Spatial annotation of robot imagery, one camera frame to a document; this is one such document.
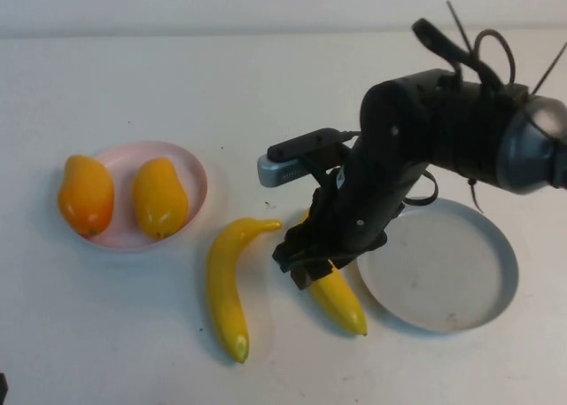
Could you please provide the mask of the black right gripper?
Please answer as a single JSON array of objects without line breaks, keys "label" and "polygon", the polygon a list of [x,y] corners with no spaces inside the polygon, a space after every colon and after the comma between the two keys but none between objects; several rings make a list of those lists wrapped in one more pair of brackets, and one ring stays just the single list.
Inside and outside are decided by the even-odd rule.
[{"label": "black right gripper", "polygon": [[273,259],[305,290],[377,249],[386,241],[385,227],[424,171],[423,162],[378,160],[363,150],[351,151],[332,183],[315,191],[308,218],[288,230]]}]

